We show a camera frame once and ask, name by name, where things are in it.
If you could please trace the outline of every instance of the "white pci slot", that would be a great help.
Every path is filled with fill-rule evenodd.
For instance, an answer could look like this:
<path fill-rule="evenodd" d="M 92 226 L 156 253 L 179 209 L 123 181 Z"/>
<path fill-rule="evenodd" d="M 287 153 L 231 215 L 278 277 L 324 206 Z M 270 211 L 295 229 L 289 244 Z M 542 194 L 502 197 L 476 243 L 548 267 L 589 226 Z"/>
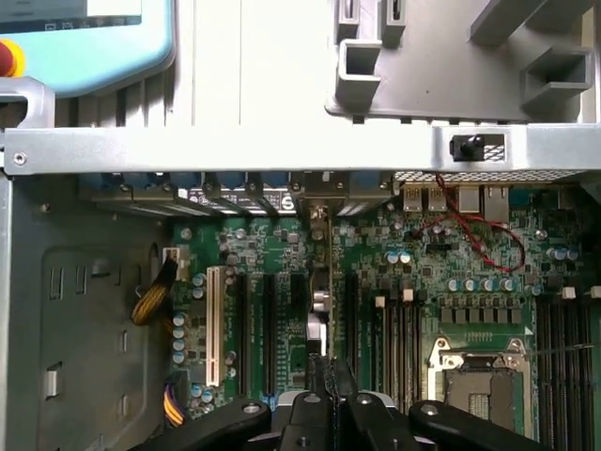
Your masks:
<path fill-rule="evenodd" d="M 207 386 L 219 386 L 223 380 L 223 305 L 225 267 L 207 269 Z"/>

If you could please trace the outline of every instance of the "red wire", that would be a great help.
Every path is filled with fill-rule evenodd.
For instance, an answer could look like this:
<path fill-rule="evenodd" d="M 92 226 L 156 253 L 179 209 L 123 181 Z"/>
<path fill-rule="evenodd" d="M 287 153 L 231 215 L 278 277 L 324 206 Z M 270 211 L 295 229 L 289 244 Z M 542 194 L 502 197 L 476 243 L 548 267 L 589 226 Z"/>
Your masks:
<path fill-rule="evenodd" d="M 419 235 L 427 228 L 434 226 L 434 225 L 440 223 L 441 221 L 454 219 L 459 223 L 459 226 L 461 227 L 463 232 L 468 237 L 471 247 L 478 253 L 478 255 L 484 261 L 484 263 L 486 263 L 487 265 L 490 265 L 493 268 L 496 268 L 497 270 L 502 271 L 502 272 L 513 272 L 513 271 L 517 271 L 517 270 L 521 269 L 526 264 L 526 249 L 524 248 L 524 244 L 522 243 L 521 238 L 518 235 L 516 235 L 514 232 L 509 230 L 502 223 L 497 223 L 494 221 L 487 221 L 483 217 L 477 216 L 474 214 L 461 213 L 455 203 L 455 200 L 451 196 L 451 193 L 450 193 L 451 190 L 449 188 L 447 188 L 446 183 L 444 182 L 444 179 L 442 178 L 442 175 L 436 174 L 435 178 L 436 178 L 436 183 L 441 188 L 442 192 L 444 193 L 444 196 L 446 197 L 447 205 L 449 207 L 449 210 L 451 211 L 451 214 L 447 214 L 447 215 L 438 217 L 434 221 L 421 227 L 415 233 Z M 503 265 L 497 264 L 492 258 L 490 258 L 486 254 L 485 250 L 482 248 L 482 244 L 476 239 L 476 237 L 473 235 L 473 233 L 471 233 L 470 225 L 468 224 L 468 221 L 475 221 L 475 222 L 481 222 L 481 223 L 488 224 L 490 226 L 490 228 L 492 228 L 494 230 L 498 230 L 506 235 L 509 235 L 509 237 L 517 243 L 517 248 L 519 249 L 518 264 L 514 267 L 503 266 Z"/>

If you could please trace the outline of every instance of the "light blue panel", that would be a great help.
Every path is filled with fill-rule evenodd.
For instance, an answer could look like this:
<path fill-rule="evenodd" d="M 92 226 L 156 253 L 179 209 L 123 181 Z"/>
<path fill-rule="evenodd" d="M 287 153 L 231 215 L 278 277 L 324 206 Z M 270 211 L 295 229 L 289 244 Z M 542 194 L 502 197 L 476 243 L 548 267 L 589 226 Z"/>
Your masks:
<path fill-rule="evenodd" d="M 56 97 L 77 97 L 133 77 L 143 78 L 173 62 L 173 0 L 142 0 L 142 24 L 0 35 L 25 53 L 25 75 Z"/>

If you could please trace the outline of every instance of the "screen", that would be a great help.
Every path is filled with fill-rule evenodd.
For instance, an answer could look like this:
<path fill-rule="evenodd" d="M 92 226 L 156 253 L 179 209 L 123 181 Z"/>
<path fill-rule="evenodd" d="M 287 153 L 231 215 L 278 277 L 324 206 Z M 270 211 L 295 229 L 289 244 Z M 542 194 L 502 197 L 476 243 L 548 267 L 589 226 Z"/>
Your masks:
<path fill-rule="evenodd" d="M 0 34 L 142 22 L 142 0 L 0 0 Z"/>

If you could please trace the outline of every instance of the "red button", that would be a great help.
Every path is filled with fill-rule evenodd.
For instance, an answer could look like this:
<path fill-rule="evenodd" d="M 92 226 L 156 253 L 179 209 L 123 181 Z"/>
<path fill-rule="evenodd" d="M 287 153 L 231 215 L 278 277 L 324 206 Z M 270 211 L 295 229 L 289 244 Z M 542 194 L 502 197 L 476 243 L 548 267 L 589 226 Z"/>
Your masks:
<path fill-rule="evenodd" d="M 14 62 L 14 56 L 10 49 L 0 42 L 0 77 L 12 75 Z"/>

